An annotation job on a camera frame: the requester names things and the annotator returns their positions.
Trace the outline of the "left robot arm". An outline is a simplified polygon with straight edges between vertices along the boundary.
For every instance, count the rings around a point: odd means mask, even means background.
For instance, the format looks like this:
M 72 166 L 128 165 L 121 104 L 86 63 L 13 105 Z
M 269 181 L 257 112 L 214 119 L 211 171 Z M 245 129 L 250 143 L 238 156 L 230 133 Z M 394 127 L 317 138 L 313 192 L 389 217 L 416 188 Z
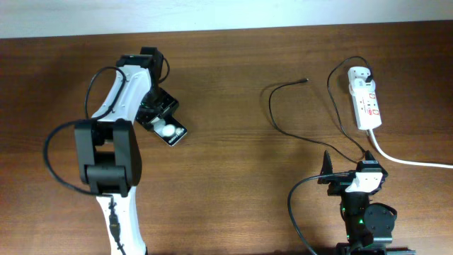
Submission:
M 187 133 L 173 114 L 179 102 L 160 87 L 170 70 L 155 47 L 122 55 L 115 81 L 101 107 L 75 125 L 81 181 L 96 195 L 112 254 L 147 254 L 136 206 L 142 157 L 134 124 L 174 146 Z

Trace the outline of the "white power strip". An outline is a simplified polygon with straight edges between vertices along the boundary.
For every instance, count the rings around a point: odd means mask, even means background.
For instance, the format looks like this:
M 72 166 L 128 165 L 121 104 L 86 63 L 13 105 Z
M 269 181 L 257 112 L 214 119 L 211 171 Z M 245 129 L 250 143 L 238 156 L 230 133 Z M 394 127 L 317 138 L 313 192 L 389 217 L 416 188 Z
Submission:
M 371 72 L 366 67 L 351 67 L 348 70 L 348 80 L 362 78 L 366 82 Z M 359 130 L 373 130 L 382 124 L 381 114 L 377 103 L 376 92 L 362 93 L 352 96 L 355 119 Z

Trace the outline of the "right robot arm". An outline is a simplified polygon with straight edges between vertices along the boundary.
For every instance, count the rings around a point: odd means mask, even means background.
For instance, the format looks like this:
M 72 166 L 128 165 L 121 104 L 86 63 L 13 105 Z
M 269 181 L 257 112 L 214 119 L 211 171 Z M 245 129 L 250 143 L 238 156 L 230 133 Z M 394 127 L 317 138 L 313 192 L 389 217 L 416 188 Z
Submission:
M 382 189 L 388 172 L 365 152 L 353 170 L 335 173 L 330 154 L 325 152 L 319 184 L 327 184 L 329 196 L 341 197 L 340 216 L 345 223 L 346 243 L 338 243 L 335 253 L 340 255 L 415 254 L 409 248 L 389 248 L 398 216 L 397 210 L 383 203 L 373 203 L 371 196 Z

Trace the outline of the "black smartphone with lit screen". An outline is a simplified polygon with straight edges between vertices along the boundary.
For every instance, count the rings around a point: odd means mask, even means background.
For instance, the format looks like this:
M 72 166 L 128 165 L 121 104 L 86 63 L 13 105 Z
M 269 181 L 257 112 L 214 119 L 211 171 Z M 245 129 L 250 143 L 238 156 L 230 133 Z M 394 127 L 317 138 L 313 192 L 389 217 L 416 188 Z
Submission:
M 152 123 L 153 131 L 169 146 L 176 145 L 188 132 L 173 116 Z

